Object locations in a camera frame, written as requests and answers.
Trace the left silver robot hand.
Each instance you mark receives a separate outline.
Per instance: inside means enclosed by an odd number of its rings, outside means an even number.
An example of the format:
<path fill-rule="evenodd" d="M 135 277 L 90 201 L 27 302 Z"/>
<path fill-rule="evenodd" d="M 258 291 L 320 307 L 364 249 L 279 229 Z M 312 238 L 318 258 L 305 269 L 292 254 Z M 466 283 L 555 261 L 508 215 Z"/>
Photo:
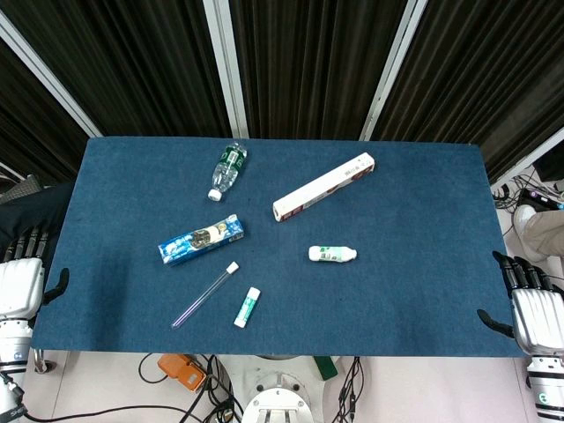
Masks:
<path fill-rule="evenodd" d="M 62 296 L 69 284 L 70 271 L 63 268 L 58 283 L 45 290 L 48 231 L 38 226 L 25 230 L 4 251 L 1 261 L 1 321 L 33 320 L 41 306 Z"/>

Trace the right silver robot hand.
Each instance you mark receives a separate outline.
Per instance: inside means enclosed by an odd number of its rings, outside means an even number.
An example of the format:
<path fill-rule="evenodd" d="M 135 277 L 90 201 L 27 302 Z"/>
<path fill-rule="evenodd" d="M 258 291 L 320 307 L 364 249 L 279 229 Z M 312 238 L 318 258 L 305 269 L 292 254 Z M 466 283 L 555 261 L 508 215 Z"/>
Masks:
<path fill-rule="evenodd" d="M 490 330 L 513 338 L 529 356 L 563 355 L 563 290 L 552 277 L 526 259 L 493 252 L 500 267 L 512 312 L 512 323 L 495 321 L 484 309 L 477 311 Z"/>

